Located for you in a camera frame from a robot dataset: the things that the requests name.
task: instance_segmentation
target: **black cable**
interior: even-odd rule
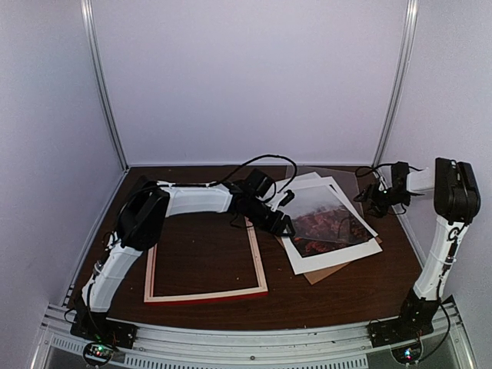
[[[282,159],[282,160],[288,161],[289,163],[291,163],[294,166],[294,175],[292,176],[292,178],[290,178],[287,181],[287,183],[284,185],[284,187],[282,187],[280,189],[279,192],[282,192],[282,190],[284,190],[296,178],[296,176],[298,175],[298,165],[295,163],[295,161],[293,161],[292,159],[288,158],[287,156],[274,155],[274,154],[264,154],[264,155],[257,156],[256,158],[252,158],[252,159],[250,159],[248,161],[245,161],[243,164],[239,165],[236,169],[234,169],[231,173],[229,173],[228,175],[226,175],[225,177],[223,177],[220,181],[212,182],[209,185],[209,187],[211,185],[213,185],[213,186],[221,185],[222,183],[226,182],[230,177],[232,177],[233,175],[235,175],[236,173],[238,173],[245,166],[247,166],[247,165],[249,165],[249,164],[251,164],[251,163],[253,163],[255,161],[258,161],[258,160],[261,160],[261,159],[265,159],[265,158]]]
[[[425,355],[424,357],[422,357],[421,359],[418,360],[418,363],[421,363],[422,361],[424,360],[427,360],[434,352],[436,352],[439,347],[441,347],[443,345],[443,343],[446,341],[447,337],[449,336],[449,332],[451,330],[451,319],[449,318],[449,314],[447,313],[446,311],[446,308],[443,306],[441,300],[440,300],[440,297],[439,297],[439,292],[440,292],[440,284],[441,284],[442,280],[440,279],[439,280],[439,283],[437,284],[437,292],[436,292],[436,295],[437,295],[437,301],[439,303],[439,307],[440,309],[444,312],[444,315],[446,315],[446,319],[447,319],[447,330],[446,330],[446,333],[444,334],[444,337],[442,340],[440,340],[439,344],[434,347],[434,349],[427,355]]]
[[[91,319],[92,325],[94,325],[94,328],[96,331],[100,334],[100,337],[102,339],[102,331],[99,329],[98,325],[95,323],[94,318],[92,317],[91,313],[91,290],[92,290],[92,285],[93,283],[90,283],[90,285],[87,287],[87,313],[89,318]]]
[[[360,166],[359,168],[357,168],[355,170],[355,177],[357,177],[357,178],[365,177],[366,175],[369,175],[370,173],[377,173],[377,170],[379,168],[389,167],[389,166],[395,165],[395,164],[397,164],[397,163],[383,163],[383,164],[379,164],[379,165],[377,165],[375,167],[369,166],[369,165],[362,165],[362,166]],[[410,169],[414,170],[414,171],[422,171],[422,169],[418,169],[418,168],[412,167],[411,165],[409,165],[408,167]],[[361,175],[361,174],[358,173],[361,169],[369,169],[369,170]]]
[[[67,311],[63,314],[63,318],[65,319],[65,321],[66,321],[67,323],[74,324],[74,321],[70,321],[69,319],[67,319],[67,315],[68,315],[69,313],[71,313],[73,310],[75,310],[75,308],[74,308],[74,307],[73,307],[72,309],[70,309],[70,310],[67,310]]]

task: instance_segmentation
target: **photograph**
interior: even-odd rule
[[[296,238],[337,243],[341,244],[338,248],[344,248],[372,237],[335,193],[325,185],[296,190],[294,200],[284,207],[285,214],[291,217]]]
[[[296,235],[281,241],[295,274],[330,268],[382,251],[377,233],[332,177],[306,178],[294,181],[288,188],[294,191],[295,198],[283,211],[291,216]]]
[[[302,217],[299,222],[303,224],[303,227],[305,226],[315,228],[317,225],[325,222],[327,217],[330,216],[332,216],[332,213],[327,212],[327,214],[322,214],[321,216],[319,216],[317,218],[318,221],[316,221],[315,216],[310,217],[309,215],[307,215],[305,217]],[[307,258],[314,255],[341,250],[342,248],[348,248],[356,244],[361,244],[369,241],[373,237],[372,234],[362,225],[362,223],[360,223],[351,214],[349,214],[345,218],[342,218],[335,229],[331,229],[333,230],[333,232],[336,231],[338,233],[337,242],[320,241],[319,239],[315,238],[316,234],[313,233],[313,237],[310,238],[292,237],[292,244],[302,258]]]

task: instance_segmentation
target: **black mount bracket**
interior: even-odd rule
[[[90,313],[82,299],[81,291],[74,299],[75,315],[70,334],[96,341],[109,347],[133,348],[137,326],[107,319],[107,313]]]
[[[371,322],[367,326],[373,347],[415,340],[434,332],[432,318],[438,308],[438,301],[419,299],[414,289],[410,289],[401,305],[399,317],[387,321]]]

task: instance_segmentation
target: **metal frame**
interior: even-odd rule
[[[377,145],[376,155],[372,165],[376,166],[381,163],[384,150],[390,137],[391,129],[396,118],[398,104],[401,100],[404,79],[407,74],[408,64],[410,62],[412,46],[414,45],[415,29],[417,27],[418,0],[408,0],[407,17],[401,39],[400,57],[398,59],[397,73],[394,78],[393,91],[391,92],[390,104],[387,107],[386,118],[384,119],[383,131]]]
[[[459,356],[462,369],[476,369],[469,341],[464,332],[456,305],[445,308],[450,315],[452,345]],[[66,309],[50,305],[42,323],[45,335],[40,342],[33,368],[40,369],[50,347],[80,354],[86,341],[70,335],[71,325],[65,321]],[[71,321],[75,313],[67,314]],[[426,337],[442,335],[447,320],[439,310],[433,320],[435,331]],[[112,363],[122,367],[144,368],[205,368],[208,369],[316,369],[330,363],[359,362],[366,355],[388,351],[389,346],[372,348],[367,322],[337,327],[293,329],[283,331],[200,331],[139,324],[132,350],[121,349],[118,360]],[[367,365],[346,368],[367,368]]]
[[[108,88],[106,86],[104,73],[102,71],[101,56],[99,54],[98,39],[96,37],[94,16],[92,13],[92,0],[81,0],[81,10],[85,32],[87,34],[87,39],[91,50],[92,65],[94,67],[96,82],[98,83],[99,98],[101,100],[102,110],[105,115],[106,125],[108,126],[111,143],[113,144],[116,155],[118,156],[118,161],[122,171],[127,171],[128,163],[125,157],[125,152],[123,151],[123,146],[121,145],[118,129],[116,128],[115,117],[109,101]]]

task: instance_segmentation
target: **white backdrop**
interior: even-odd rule
[[[482,207],[464,237],[446,286],[480,368],[492,347],[492,3],[421,0],[417,34],[397,120],[383,161],[434,167],[438,156],[469,161]],[[412,199],[407,219],[424,257],[436,214],[432,196]]]
[[[405,0],[98,0],[130,165],[371,162]]]
[[[2,2],[0,173],[0,367],[26,368],[122,176],[80,2]]]

